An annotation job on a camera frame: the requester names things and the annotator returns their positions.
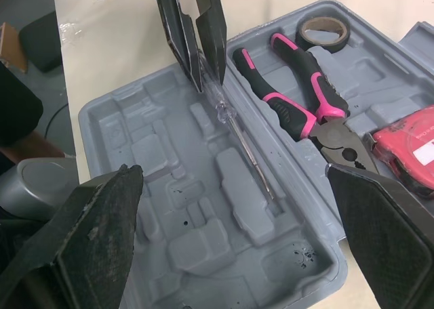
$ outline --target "gray floor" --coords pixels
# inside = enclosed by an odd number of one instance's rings
[[[54,0],[0,0],[0,23],[8,22],[20,30],[54,10]],[[60,66],[42,73],[29,62],[26,74],[11,70],[42,101],[44,111],[37,131],[44,134],[53,114],[68,102],[63,68]],[[75,154],[68,107],[61,110],[52,121],[47,139],[65,153]]]

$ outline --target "table surface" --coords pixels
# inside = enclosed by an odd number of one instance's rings
[[[166,67],[176,60],[167,46],[154,0],[55,0],[80,181],[89,171],[78,114],[90,100]],[[228,39],[318,0],[221,0]],[[338,0],[399,41],[417,21],[434,24],[434,0]],[[182,10],[198,16],[195,0]],[[379,308],[346,241],[344,287],[315,309]]]

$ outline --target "pink and black pliers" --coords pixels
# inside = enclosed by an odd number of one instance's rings
[[[311,111],[271,87],[245,48],[235,50],[233,60],[254,94],[277,113],[280,126],[296,141],[313,138],[328,162],[377,172],[358,135],[344,124],[349,114],[347,102],[328,82],[313,55],[280,33],[271,36],[270,45],[295,74]]]

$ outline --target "red tape measure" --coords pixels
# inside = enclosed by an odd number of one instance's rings
[[[434,106],[377,131],[373,153],[410,190],[434,197]]]

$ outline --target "gray plastic tool case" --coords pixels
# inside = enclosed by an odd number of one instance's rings
[[[277,91],[305,105],[269,38],[294,39],[296,25],[312,16],[351,25],[342,51],[310,51],[349,103],[347,125],[360,136],[434,103],[428,24],[400,45],[343,5],[320,1],[231,39],[224,85],[283,208],[273,215],[233,136],[179,65],[90,102],[79,122],[91,176],[137,163],[146,182],[121,308],[306,308],[343,285],[344,232],[326,161],[310,140],[295,143],[280,128],[231,60],[245,47]]]

